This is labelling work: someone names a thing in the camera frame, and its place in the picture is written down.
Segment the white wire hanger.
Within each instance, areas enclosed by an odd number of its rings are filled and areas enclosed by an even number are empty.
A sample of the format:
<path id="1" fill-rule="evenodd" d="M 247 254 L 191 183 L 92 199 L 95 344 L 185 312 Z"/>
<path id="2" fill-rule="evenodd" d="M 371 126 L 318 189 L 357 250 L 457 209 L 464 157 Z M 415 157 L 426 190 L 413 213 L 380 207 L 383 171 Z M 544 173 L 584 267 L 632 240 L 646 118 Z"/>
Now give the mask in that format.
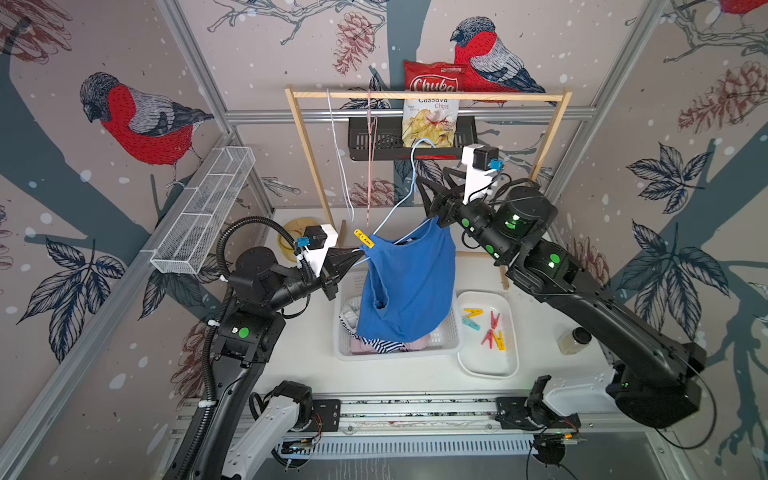
<path id="1" fill-rule="evenodd" d="M 337 160 L 337 165 L 338 165 L 338 170 L 339 170 L 342 199 L 344 201 L 344 205 L 345 205 L 345 208 L 346 208 L 346 211 L 347 211 L 348 219 L 349 219 L 349 221 L 353 221 L 355 219 L 355 207 L 354 207 L 354 205 L 352 203 L 351 196 L 350 196 L 350 193 L 349 193 L 349 186 L 348 186 L 348 181 L 347 181 L 344 161 L 343 161 L 343 158 L 342 158 L 342 155 L 341 155 L 341 149 L 340 149 L 340 145 L 339 145 L 339 141 L 338 141 L 337 130 L 336 130 L 336 122 L 335 122 L 335 117 L 334 117 L 334 114 L 333 114 L 333 105 L 332 105 L 331 96 L 330 96 L 330 90 L 329 89 L 326 90 L 326 102 L 327 102 L 327 107 L 328 107 L 330 123 L 331 123 L 331 132 L 332 132 L 332 138 L 333 138 L 333 144 L 334 144 L 334 152 L 335 152 L 335 155 L 336 155 L 336 160 Z"/>

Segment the blue tank top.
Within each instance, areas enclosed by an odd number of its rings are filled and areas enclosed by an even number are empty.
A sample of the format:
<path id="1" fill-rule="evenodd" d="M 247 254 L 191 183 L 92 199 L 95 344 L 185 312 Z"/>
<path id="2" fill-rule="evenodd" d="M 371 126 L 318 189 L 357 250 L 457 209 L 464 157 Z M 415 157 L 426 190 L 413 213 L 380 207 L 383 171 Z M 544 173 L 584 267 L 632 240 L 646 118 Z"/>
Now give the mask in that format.
<path id="1" fill-rule="evenodd" d="M 456 247 L 448 227 L 432 218 L 402 243 L 371 237 L 356 335 L 410 343 L 449 315 L 456 278 Z"/>

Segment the pink tank top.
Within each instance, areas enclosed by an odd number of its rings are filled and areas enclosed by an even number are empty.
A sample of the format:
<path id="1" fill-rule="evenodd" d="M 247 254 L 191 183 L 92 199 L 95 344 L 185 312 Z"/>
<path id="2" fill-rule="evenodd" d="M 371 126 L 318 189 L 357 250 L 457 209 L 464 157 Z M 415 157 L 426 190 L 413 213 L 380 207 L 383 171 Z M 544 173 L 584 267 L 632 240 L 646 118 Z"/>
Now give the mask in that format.
<path id="1" fill-rule="evenodd" d="M 352 355 L 390 354 L 424 350 L 431 339 L 426 335 L 416 341 L 401 343 L 353 337 L 350 343 Z"/>

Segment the striped tank top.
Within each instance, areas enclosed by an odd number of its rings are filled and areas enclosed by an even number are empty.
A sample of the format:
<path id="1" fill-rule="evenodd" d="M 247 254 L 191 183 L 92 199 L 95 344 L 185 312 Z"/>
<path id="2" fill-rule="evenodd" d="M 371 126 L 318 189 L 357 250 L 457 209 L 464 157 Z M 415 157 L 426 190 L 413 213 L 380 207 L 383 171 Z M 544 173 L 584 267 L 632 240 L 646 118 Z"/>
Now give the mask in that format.
<path id="1" fill-rule="evenodd" d="M 339 321 L 343 329 L 353 337 L 364 338 L 358 336 L 358 326 L 361 319 L 362 297 L 356 296 L 348 299 L 341 308 L 339 314 Z"/>

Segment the red clothespin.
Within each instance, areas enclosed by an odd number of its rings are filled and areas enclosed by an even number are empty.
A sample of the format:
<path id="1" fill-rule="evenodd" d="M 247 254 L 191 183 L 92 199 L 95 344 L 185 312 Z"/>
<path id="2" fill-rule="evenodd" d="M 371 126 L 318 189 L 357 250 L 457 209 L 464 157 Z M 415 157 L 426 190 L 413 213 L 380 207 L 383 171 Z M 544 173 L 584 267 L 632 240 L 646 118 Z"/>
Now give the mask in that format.
<path id="1" fill-rule="evenodd" d="M 493 349 L 496 346 L 496 337 L 493 329 L 489 329 L 485 337 L 482 341 L 482 344 L 488 343 L 488 346 L 490 349 Z"/>
<path id="2" fill-rule="evenodd" d="M 500 321 L 500 318 L 501 318 L 501 314 L 500 313 L 495 312 L 495 311 L 492 311 L 490 313 L 490 320 L 491 320 L 490 325 L 491 325 L 491 329 L 492 330 L 496 330 L 497 329 L 499 321 Z"/>

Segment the pink wire hanger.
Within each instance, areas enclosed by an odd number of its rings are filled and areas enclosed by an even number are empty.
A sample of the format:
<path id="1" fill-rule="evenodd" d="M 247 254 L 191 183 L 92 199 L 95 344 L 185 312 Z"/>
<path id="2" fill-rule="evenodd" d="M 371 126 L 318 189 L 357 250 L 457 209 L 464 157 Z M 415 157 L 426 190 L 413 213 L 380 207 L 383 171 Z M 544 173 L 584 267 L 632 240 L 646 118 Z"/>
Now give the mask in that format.
<path id="1" fill-rule="evenodd" d="M 373 162 L 376 149 L 376 134 L 378 129 L 378 119 L 373 114 L 373 97 L 372 91 L 367 91 L 366 98 L 366 123 L 367 123 L 367 187 L 366 187 L 366 225 L 370 225 L 370 216 L 372 208 L 372 195 L 373 195 Z"/>

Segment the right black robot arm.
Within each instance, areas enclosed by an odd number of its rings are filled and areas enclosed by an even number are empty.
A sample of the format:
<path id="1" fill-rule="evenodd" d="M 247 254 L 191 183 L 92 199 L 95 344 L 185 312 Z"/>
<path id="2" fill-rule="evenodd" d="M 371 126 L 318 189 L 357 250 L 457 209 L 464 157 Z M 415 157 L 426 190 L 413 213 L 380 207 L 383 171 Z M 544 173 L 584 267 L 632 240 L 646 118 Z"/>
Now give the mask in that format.
<path id="1" fill-rule="evenodd" d="M 495 265 L 506 267 L 520 290 L 574 320 L 617 356 L 605 392 L 619 411 L 656 429 L 699 411 L 702 389 L 695 378 L 704 367 L 704 350 L 654 330 L 565 248 L 545 240 L 557 209 L 536 182 L 511 181 L 486 202 L 482 190 L 457 184 L 462 172 L 447 168 L 443 175 L 443 183 L 422 176 L 415 180 L 427 216 L 440 227 L 459 225 Z"/>

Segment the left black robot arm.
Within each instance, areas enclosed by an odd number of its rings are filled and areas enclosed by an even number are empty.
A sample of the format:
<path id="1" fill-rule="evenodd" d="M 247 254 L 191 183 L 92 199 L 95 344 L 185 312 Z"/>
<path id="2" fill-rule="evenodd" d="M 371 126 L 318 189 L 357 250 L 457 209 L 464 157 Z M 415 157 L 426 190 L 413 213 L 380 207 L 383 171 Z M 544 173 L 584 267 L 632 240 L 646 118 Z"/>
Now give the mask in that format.
<path id="1" fill-rule="evenodd" d="M 264 246 L 250 248 L 228 264 L 230 237 L 251 224 L 283 238 L 293 249 L 295 266 L 280 264 Z M 215 255 L 227 285 L 224 305 L 206 327 L 203 396 L 165 478 L 252 479 L 289 431 L 311 423 L 311 388 L 283 381 L 268 394 L 255 423 L 240 439 L 234 437 L 242 413 L 257 402 L 254 387 L 291 318 L 286 307 L 309 301 L 315 292 L 334 299 L 339 283 L 362 257 L 362 251 L 340 248 L 337 241 L 331 224 L 311 225 L 295 237 L 261 216 L 239 219 L 220 233 Z"/>

